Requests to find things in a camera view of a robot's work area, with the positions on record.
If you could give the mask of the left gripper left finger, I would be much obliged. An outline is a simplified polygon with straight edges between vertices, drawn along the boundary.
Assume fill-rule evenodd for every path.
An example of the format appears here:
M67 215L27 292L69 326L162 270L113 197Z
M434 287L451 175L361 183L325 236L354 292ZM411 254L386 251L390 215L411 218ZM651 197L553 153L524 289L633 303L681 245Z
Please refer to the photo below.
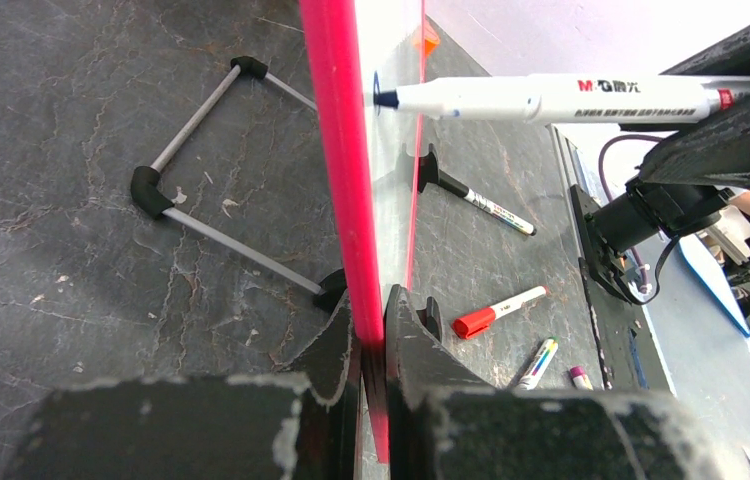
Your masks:
M350 302L264 374L102 380L33 415L7 479L357 479L361 349Z

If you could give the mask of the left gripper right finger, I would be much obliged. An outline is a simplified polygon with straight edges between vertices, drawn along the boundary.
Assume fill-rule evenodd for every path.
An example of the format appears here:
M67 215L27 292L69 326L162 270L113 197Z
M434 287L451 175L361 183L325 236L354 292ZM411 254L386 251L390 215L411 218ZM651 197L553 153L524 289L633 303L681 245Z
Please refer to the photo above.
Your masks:
M498 389L422 325L408 291L385 311L395 479L719 479L713 442L669 395Z

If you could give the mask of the blue marker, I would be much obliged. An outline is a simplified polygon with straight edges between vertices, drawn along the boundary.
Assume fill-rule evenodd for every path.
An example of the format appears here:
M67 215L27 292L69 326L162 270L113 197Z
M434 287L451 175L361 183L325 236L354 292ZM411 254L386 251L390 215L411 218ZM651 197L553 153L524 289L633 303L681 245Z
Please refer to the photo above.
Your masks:
M694 124L750 96L750 76L532 74L376 88L377 108L461 120Z

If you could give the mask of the pink framed whiteboard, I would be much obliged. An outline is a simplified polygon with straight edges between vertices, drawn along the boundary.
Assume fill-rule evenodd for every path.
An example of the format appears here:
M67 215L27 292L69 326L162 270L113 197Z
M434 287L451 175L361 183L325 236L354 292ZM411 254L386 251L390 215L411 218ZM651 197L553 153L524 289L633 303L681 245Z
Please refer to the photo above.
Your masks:
M385 315L411 284L422 120L373 97L425 76L422 1L300 3L376 457L390 459Z

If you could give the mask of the green marker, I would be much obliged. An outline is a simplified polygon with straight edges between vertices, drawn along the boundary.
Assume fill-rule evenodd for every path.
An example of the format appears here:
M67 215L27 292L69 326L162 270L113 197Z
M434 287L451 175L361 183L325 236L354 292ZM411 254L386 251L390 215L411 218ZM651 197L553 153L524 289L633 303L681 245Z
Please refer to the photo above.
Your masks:
M544 340L526 371L517 382L516 388L520 390L535 389L558 349L559 341L556 337L549 337Z

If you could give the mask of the red marker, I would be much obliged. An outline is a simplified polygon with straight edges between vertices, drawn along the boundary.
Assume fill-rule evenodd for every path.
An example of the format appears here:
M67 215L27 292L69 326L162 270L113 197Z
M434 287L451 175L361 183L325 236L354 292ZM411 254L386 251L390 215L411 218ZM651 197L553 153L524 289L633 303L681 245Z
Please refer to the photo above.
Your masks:
M521 309L526 303L548 294L545 286L537 286L508 299L456 318L452 324L454 333L463 340L474 338L485 332L503 316Z

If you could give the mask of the purple marker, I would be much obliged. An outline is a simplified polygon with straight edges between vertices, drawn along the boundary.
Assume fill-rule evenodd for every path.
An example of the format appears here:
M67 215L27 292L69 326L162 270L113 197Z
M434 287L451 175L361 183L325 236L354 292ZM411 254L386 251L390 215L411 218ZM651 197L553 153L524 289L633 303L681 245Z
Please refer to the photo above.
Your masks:
M570 379L578 390L593 390L591 380L585 369L581 366L574 366L569 369Z

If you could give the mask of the black marker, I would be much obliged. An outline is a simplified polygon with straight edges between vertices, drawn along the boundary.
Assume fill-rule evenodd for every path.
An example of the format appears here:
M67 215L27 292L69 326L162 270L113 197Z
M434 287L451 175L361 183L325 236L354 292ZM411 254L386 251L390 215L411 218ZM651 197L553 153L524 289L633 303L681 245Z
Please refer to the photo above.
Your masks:
M534 236L537 234L537 229L533 224L501 207L492 200L487 199L443 170L439 171L437 184L448 192L495 217L509 227L528 236Z

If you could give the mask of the orange cap right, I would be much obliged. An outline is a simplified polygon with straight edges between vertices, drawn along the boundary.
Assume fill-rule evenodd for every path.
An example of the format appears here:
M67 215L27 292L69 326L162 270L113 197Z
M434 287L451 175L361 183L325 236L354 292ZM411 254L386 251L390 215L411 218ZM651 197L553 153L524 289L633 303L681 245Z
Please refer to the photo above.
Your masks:
M427 19L423 20L421 26L413 34L412 44L420 51L424 58L428 58L440 45L439 34Z

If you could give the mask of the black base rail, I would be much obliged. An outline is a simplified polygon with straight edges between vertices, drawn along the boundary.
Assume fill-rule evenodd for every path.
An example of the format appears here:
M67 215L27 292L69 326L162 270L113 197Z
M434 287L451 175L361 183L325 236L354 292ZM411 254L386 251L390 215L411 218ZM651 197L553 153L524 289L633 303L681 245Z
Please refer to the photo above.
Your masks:
M606 390L670 392L671 379L646 312L624 299L601 263L599 244L591 236L588 216L599 204L577 185L568 189L580 250L579 269Z

